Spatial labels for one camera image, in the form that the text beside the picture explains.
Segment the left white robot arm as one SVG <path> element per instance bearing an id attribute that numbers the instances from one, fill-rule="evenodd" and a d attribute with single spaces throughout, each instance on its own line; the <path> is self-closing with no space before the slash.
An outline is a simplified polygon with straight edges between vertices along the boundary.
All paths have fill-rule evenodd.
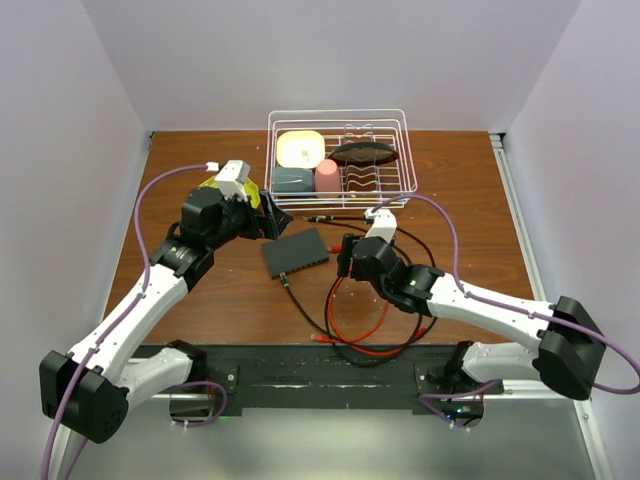
<path id="1" fill-rule="evenodd" d="M 192 190 L 145 270 L 111 314 L 68 353 L 48 353 L 39 366 L 45 416 L 100 444 L 127 414 L 179 386 L 200 390 L 206 356 L 184 341 L 169 343 L 136 365 L 128 362 L 169 310 L 212 268 L 214 253 L 236 238 L 277 239 L 293 218 L 270 194 L 225 197 L 217 188 Z"/>

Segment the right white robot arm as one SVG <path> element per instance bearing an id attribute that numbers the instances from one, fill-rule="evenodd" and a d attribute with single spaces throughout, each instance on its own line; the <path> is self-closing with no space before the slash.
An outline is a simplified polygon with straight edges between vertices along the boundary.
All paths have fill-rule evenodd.
<path id="1" fill-rule="evenodd" d="M 344 235 L 337 273 L 369 283 L 402 312 L 449 318 L 504 337 L 500 344 L 458 348 L 445 369 L 456 392 L 493 380 L 534 380 L 572 400 L 591 396 L 606 347 L 601 330 L 573 298 L 547 303 L 465 285 L 438 268 L 405 263 L 379 236 Z"/>

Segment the black network switch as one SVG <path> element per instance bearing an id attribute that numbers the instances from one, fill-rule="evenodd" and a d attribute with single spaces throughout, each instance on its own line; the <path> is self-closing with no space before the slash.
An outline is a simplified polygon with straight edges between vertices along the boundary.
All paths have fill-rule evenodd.
<path id="1" fill-rule="evenodd" d="M 269 241 L 261 247 L 272 279 L 329 261 L 329 251 L 317 228 Z"/>

